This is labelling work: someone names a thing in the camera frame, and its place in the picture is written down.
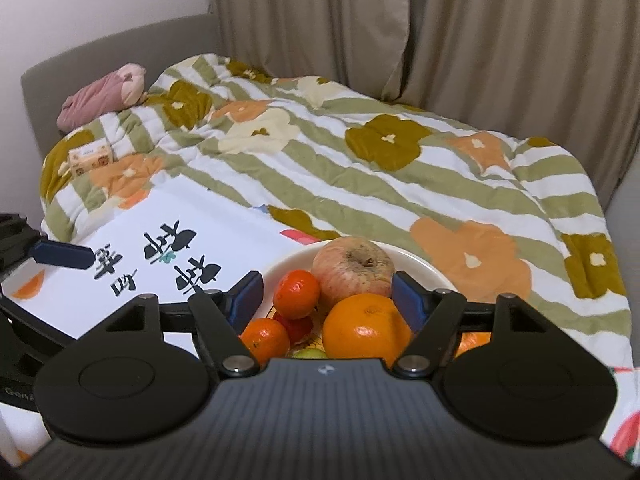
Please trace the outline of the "small mandarin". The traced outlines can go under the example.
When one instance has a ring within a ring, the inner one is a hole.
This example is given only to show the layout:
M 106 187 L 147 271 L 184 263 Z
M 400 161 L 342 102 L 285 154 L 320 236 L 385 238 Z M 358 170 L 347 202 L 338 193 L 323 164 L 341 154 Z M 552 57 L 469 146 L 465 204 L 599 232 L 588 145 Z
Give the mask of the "small mandarin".
M 285 274 L 272 296 L 273 307 L 284 318 L 298 320 L 311 315 L 320 298 L 318 280 L 306 270 Z
M 288 333 L 273 318 L 251 320 L 240 339 L 261 367 L 271 359 L 285 358 L 290 351 Z

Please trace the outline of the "large orange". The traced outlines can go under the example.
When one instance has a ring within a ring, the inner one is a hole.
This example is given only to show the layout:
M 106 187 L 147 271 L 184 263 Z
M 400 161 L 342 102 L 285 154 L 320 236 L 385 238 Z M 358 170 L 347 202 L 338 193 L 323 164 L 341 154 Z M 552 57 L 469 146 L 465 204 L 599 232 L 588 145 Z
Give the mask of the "large orange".
M 341 300 L 322 324 L 323 349 L 331 359 L 379 358 L 392 366 L 411 339 L 393 300 L 370 292 Z

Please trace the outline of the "cherry tomato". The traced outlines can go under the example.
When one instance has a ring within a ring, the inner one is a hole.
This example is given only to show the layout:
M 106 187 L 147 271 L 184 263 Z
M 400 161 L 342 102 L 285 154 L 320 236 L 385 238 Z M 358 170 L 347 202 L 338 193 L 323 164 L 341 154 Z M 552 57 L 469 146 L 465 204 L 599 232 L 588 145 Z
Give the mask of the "cherry tomato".
M 279 312 L 276 312 L 272 318 L 284 327 L 291 347 L 304 344 L 311 337 L 314 330 L 314 321 L 310 316 L 292 320 L 292 318 L 285 318 Z

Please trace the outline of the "green apple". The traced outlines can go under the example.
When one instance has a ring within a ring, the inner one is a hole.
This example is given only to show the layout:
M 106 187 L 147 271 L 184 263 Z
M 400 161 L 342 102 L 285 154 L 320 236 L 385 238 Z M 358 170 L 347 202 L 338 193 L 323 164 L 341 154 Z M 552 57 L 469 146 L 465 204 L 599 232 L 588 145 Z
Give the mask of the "green apple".
M 326 352 L 319 348 L 303 348 L 291 353 L 292 359 L 325 360 L 327 357 Z

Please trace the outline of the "red wrinkled apple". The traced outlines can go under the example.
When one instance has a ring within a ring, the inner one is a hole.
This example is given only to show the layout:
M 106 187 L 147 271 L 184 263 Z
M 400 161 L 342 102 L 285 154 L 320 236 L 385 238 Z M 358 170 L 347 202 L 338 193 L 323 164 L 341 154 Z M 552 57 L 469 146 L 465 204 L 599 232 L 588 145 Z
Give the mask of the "red wrinkled apple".
M 390 296 L 395 266 L 384 250 L 359 236 L 346 236 L 323 245 L 311 263 L 320 285 L 320 308 L 331 310 L 350 296 Z

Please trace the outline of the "cream duck-print plate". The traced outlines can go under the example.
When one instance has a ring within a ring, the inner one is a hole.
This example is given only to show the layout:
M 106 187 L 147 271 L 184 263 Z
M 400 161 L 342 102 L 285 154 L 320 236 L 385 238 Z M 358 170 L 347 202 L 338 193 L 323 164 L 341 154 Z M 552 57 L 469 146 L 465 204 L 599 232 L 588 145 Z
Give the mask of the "cream duck-print plate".
M 294 252 L 284 256 L 269 268 L 261 270 L 262 279 L 264 280 L 264 293 L 262 294 L 262 303 L 256 310 L 253 318 L 272 318 L 276 310 L 273 309 L 272 296 L 277 289 L 281 278 L 290 271 L 302 269 L 311 270 L 312 262 L 316 253 L 326 244 L 329 244 L 328 240 L 322 240 L 314 244 L 300 246 Z M 437 270 L 431 263 L 428 263 L 421 257 L 413 255 L 408 250 L 396 247 L 394 245 L 386 244 L 375 240 L 374 244 L 384 250 L 387 255 L 392 259 L 395 269 L 397 271 L 404 271 L 408 273 L 416 282 L 418 282 L 423 288 L 427 290 L 433 290 L 436 288 L 448 288 L 450 290 L 457 290 L 448 278 L 442 272 Z M 322 344 L 322 324 L 326 318 L 326 312 L 314 311 L 311 315 L 314 321 L 314 330 L 308 336 L 308 338 L 298 344 L 297 346 L 291 346 L 290 353 L 293 354 L 297 350 L 303 348 L 318 348 L 324 350 Z

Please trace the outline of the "white fruit-print cloth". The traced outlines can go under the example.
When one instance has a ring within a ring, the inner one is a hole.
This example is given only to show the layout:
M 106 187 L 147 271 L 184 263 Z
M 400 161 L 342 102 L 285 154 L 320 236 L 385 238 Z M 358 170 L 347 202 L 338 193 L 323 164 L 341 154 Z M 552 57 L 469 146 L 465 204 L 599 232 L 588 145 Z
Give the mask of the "white fruit-print cloth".
M 250 270 L 265 270 L 300 246 L 320 242 L 215 197 L 185 177 L 141 190 L 99 214 L 74 242 L 94 250 L 87 270 L 27 259 L 1 279 L 2 290 L 27 312 L 79 337 L 134 295 L 186 300 L 195 286 L 226 290 Z M 639 367 L 614 368 L 618 399 L 602 440 L 639 466 Z

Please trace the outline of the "floral striped quilt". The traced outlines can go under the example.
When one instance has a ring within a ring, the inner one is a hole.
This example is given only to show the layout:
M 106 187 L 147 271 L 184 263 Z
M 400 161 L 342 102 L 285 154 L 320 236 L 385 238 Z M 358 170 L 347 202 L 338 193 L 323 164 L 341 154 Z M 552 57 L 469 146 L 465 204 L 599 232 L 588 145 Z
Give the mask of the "floral striped quilt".
M 114 162 L 75 177 L 68 152 L 99 139 Z M 319 240 L 407 249 L 472 300 L 513 290 L 606 365 L 631 366 L 631 310 L 596 191 L 547 139 L 195 55 L 166 68 L 140 105 L 52 148 L 43 229 L 71 240 L 116 202 L 179 176 Z

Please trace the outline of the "grey bed headboard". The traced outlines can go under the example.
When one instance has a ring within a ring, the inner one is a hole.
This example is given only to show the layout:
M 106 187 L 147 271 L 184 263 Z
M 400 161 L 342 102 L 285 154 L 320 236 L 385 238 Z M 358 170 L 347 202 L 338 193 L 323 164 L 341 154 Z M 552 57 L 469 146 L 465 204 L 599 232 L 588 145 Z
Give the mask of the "grey bed headboard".
M 136 27 L 74 47 L 32 66 L 21 76 L 27 116 L 38 151 L 46 156 L 62 134 L 56 118 L 65 99 L 127 63 L 146 69 L 149 84 L 171 65 L 219 49 L 210 14 Z

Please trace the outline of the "pink plush pillow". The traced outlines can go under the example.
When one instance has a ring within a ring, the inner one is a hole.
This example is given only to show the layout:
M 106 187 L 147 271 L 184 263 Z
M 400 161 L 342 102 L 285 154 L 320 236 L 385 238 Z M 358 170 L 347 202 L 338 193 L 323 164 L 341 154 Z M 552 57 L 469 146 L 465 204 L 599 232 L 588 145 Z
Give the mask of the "pink plush pillow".
M 146 70 L 127 63 L 68 96 L 56 125 L 69 133 L 106 113 L 117 113 L 138 104 L 144 97 Z

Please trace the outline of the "beige curtain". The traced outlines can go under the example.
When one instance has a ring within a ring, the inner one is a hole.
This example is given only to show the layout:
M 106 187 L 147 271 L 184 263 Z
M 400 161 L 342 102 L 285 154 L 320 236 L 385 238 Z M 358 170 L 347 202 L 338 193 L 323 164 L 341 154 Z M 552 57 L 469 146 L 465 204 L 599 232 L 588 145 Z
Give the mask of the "beige curtain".
M 582 163 L 608 204 L 639 143 L 639 0 L 209 0 L 221 51 Z

